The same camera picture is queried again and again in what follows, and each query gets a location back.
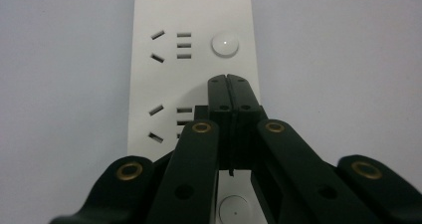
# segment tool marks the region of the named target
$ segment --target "black plastic part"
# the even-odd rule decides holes
[[[232,102],[224,75],[214,77],[208,81],[208,116],[220,127],[219,158],[220,169],[231,168],[231,139]]]
[[[154,174],[152,176],[152,179],[150,181],[149,190],[152,194],[150,201],[153,200],[153,195],[155,195],[159,184],[161,183],[162,177],[164,176],[165,170],[167,169],[168,163],[170,162],[171,156],[173,155],[173,151],[165,154],[158,160],[154,161],[153,167],[154,167]]]
[[[196,120],[183,129],[145,223],[214,222],[218,135],[218,125],[210,120]]]
[[[358,163],[363,163],[362,170],[354,165],[356,172],[353,164]],[[374,170],[378,175],[371,175]],[[339,161],[337,171],[386,223],[422,223],[422,195],[381,162],[361,155],[348,156]]]
[[[194,119],[208,119],[208,106],[195,106]]]
[[[131,162],[142,166],[140,175],[132,180],[117,178],[118,169]],[[144,157],[128,156],[115,161],[96,182],[80,211],[58,217],[51,224],[141,223],[151,201],[147,196],[152,173],[152,162]]]
[[[270,131],[270,122],[282,128]],[[381,223],[287,123],[263,120],[258,132],[261,162],[252,180],[269,223]]]
[[[251,169],[252,136],[265,116],[244,78],[228,75],[208,81],[209,118],[220,126],[220,169]]]

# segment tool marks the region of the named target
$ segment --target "brass screw insert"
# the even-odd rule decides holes
[[[208,132],[211,130],[211,125],[206,122],[198,122],[192,126],[192,129],[196,132]]]
[[[351,168],[368,179],[376,180],[382,177],[382,172],[377,167],[365,161],[356,161],[351,164]]]
[[[124,165],[122,165],[115,175],[118,179],[122,181],[129,181],[132,180],[140,175],[142,173],[143,167],[140,165],[139,162],[128,162]]]
[[[271,132],[282,132],[285,130],[285,127],[277,122],[269,122],[265,125],[265,128]]]

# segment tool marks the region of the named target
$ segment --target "white surface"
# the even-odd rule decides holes
[[[241,196],[226,197],[219,208],[220,221],[231,224],[251,223],[251,207]]]
[[[252,0],[261,97],[330,163],[422,190],[422,0]],[[77,211],[126,154],[133,0],[0,0],[0,223]]]
[[[422,191],[422,0],[252,0],[262,105],[331,164]]]

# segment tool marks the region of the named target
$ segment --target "round white button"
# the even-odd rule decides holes
[[[240,196],[226,197],[220,205],[219,212],[223,224],[247,224],[251,220],[250,206]]]
[[[233,33],[223,32],[212,39],[211,45],[217,56],[231,58],[239,49],[239,40]]]

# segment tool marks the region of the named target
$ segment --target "electrical outlet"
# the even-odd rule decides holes
[[[173,150],[214,76],[243,77],[259,98],[256,60],[251,0],[135,0],[128,154]],[[221,171],[217,201],[217,223],[265,223],[248,171]]]

